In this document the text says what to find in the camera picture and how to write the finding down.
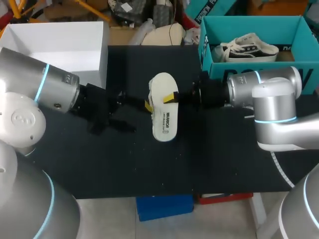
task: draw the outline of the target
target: red object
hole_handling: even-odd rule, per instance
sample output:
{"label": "red object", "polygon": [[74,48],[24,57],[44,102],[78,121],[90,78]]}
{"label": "red object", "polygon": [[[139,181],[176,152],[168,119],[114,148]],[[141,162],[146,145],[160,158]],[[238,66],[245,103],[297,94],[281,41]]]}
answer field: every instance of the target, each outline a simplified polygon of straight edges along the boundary
{"label": "red object", "polygon": [[5,15],[0,17],[0,29],[4,29],[11,21],[13,18],[13,13],[12,11],[8,11]]}
{"label": "red object", "polygon": [[195,20],[192,20],[191,18],[189,18],[185,12],[183,12],[182,14],[182,25],[185,28],[185,30],[189,30],[191,28],[199,28],[199,25],[197,22],[195,22]]}
{"label": "red object", "polygon": [[211,198],[202,198],[200,195],[197,196],[197,200],[199,204],[213,204],[213,203],[224,203],[224,202],[231,202],[237,200],[243,200],[247,198],[252,198],[254,196],[253,193],[237,193],[232,194],[226,197],[211,197]]}

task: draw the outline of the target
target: gray floor tile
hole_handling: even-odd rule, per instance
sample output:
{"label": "gray floor tile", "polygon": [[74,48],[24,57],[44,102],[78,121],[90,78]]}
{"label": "gray floor tile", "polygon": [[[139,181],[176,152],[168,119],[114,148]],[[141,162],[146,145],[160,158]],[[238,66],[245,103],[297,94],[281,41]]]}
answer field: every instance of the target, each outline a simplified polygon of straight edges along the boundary
{"label": "gray floor tile", "polygon": [[256,238],[248,201],[196,205],[190,214],[136,223],[136,239]]}
{"label": "gray floor tile", "polygon": [[135,198],[77,200],[86,239],[134,239]]}
{"label": "gray floor tile", "polygon": [[283,200],[288,192],[276,192],[276,193],[261,193],[263,199],[266,214],[270,212],[272,207],[279,201]]}

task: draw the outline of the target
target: black wire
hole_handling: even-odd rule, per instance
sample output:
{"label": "black wire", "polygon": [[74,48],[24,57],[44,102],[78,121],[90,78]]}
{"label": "black wire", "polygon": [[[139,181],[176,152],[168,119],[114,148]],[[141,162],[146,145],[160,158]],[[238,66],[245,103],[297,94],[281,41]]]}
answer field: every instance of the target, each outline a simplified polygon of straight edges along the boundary
{"label": "black wire", "polygon": [[170,36],[170,29],[171,29],[171,27],[173,26],[173,24],[170,26],[170,28],[169,28],[169,38],[170,38],[170,43],[171,43],[171,45],[173,46],[173,43],[172,43],[172,41],[171,41],[171,36]]}
{"label": "black wire", "polygon": [[40,9],[39,11],[35,12],[35,13],[32,15],[32,18],[38,18],[38,17],[40,17],[43,13],[44,13],[43,9]]}

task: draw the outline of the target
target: black and white sneaker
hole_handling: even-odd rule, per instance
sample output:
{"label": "black and white sneaker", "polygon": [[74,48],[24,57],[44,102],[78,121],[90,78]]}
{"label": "black and white sneaker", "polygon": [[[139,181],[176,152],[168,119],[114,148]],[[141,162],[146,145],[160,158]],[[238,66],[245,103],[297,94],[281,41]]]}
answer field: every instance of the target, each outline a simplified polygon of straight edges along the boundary
{"label": "black and white sneaker", "polygon": [[278,52],[278,47],[249,33],[229,43],[221,43],[212,50],[212,57],[214,62],[273,62]]}

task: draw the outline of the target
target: yellow tape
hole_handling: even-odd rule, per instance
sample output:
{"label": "yellow tape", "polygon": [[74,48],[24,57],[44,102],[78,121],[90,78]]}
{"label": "yellow tape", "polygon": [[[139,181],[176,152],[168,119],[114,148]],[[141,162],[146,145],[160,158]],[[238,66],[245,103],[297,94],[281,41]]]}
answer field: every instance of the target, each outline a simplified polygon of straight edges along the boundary
{"label": "yellow tape", "polygon": [[166,103],[174,102],[174,100],[175,100],[175,97],[174,97],[174,92],[173,92],[170,95],[165,96],[163,101],[164,101],[164,104],[166,104]]}
{"label": "yellow tape", "polygon": [[145,108],[149,111],[149,112],[153,112],[153,107],[149,105],[149,103],[147,101],[145,101]]}

